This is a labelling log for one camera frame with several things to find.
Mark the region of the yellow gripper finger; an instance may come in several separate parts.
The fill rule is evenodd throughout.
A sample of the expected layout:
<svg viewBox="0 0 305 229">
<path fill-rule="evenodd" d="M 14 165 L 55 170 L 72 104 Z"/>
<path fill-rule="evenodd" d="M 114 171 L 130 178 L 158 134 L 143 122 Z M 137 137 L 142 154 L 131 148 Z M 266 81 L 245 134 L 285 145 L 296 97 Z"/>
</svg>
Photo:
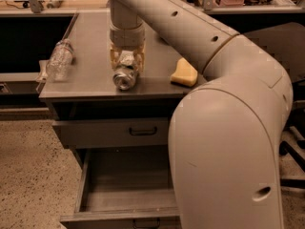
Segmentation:
<svg viewBox="0 0 305 229">
<path fill-rule="evenodd" d="M 139 47 L 132 52 L 134 58 L 134 67 L 139 73 L 142 73 L 144 70 L 145 63 L 145 49 L 143 47 Z"/>
<path fill-rule="evenodd" d="M 120 49 L 117 49 L 116 47 L 111 47 L 110 58 L 111 58 L 111 66 L 113 70 L 115 70 L 118 65 L 118 61 L 121 53 L 122 51 Z"/>
</svg>

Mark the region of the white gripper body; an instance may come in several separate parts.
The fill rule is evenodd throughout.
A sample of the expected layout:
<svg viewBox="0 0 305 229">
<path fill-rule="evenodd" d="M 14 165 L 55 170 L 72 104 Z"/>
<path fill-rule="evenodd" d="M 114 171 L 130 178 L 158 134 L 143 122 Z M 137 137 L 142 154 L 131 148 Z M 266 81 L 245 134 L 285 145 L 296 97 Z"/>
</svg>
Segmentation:
<svg viewBox="0 0 305 229">
<path fill-rule="evenodd" d="M 136 28 L 125 29 L 110 24 L 110 40 L 116 48 L 133 51 L 144 45 L 145 27 L 141 24 Z"/>
</svg>

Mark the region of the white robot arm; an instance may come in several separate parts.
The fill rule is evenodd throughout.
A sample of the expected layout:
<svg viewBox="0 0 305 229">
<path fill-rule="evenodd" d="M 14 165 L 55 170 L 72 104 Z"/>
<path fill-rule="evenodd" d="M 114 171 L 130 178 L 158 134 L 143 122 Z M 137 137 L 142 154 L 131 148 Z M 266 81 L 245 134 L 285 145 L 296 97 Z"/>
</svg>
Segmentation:
<svg viewBox="0 0 305 229">
<path fill-rule="evenodd" d="M 180 101 L 168 148 L 182 229 L 284 229 L 278 148 L 293 105 L 285 69 L 244 35 L 181 0 L 112 0 L 206 78 Z"/>
</svg>

